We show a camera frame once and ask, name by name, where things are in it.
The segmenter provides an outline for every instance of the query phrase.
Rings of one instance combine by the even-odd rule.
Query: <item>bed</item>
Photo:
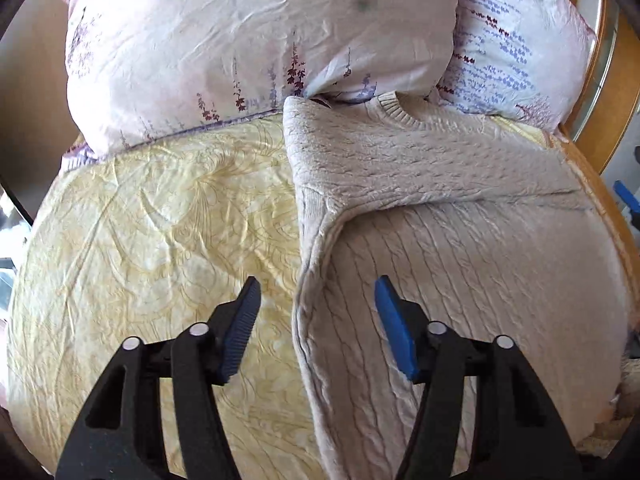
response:
[[[600,93],[588,95],[603,77],[596,61],[604,55],[606,24],[598,23],[580,109],[602,102]],[[612,77],[611,70],[605,75]],[[575,117],[564,126],[570,137]],[[592,111],[584,123],[595,118]],[[640,304],[640,258],[598,176],[603,168],[584,145],[585,126],[574,144],[496,121],[564,153],[596,205],[629,293]],[[158,140],[61,173],[36,218],[12,300],[8,400],[18,435],[54,471],[84,398],[124,338],[172,338],[207,319],[254,275],[263,292],[254,337],[241,372],[216,391],[230,446],[244,478],[324,478],[291,343],[299,265],[296,203],[279,115]],[[629,321],[635,324],[637,314]],[[167,381],[161,392],[168,461],[180,474]]]

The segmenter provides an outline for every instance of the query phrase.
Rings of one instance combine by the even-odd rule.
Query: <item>pillowcase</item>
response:
[[[459,0],[456,14],[453,57],[431,101],[547,131],[568,117],[595,41],[569,0]]]
[[[458,0],[70,0],[68,102],[98,156],[289,95],[427,94]]]

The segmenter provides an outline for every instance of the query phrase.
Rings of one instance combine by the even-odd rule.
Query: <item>yellow bedspread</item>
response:
[[[59,176],[12,299],[8,401],[19,436],[55,470],[124,338],[173,338],[254,275],[262,307],[241,371],[215,388],[232,452],[244,478],[324,478],[290,336],[298,266],[281,116]],[[171,404],[163,380],[168,461],[184,474]]]

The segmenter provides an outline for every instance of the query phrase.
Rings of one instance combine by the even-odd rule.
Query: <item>mattress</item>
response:
[[[177,336],[249,275],[262,307],[240,373],[215,388],[244,478],[324,478],[290,334],[298,228],[282,118],[171,138],[60,174],[12,299],[8,405],[54,471],[118,345]],[[168,463],[184,474],[162,380]]]

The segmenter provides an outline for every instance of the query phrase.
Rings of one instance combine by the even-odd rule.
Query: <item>cable knit pattern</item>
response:
[[[285,104],[302,258],[292,330],[332,480],[393,478],[417,411],[375,310],[381,274],[461,335],[514,336],[574,439],[620,378],[630,298],[561,153],[423,106],[417,119],[394,93],[340,112]],[[468,461],[471,404],[454,470]]]

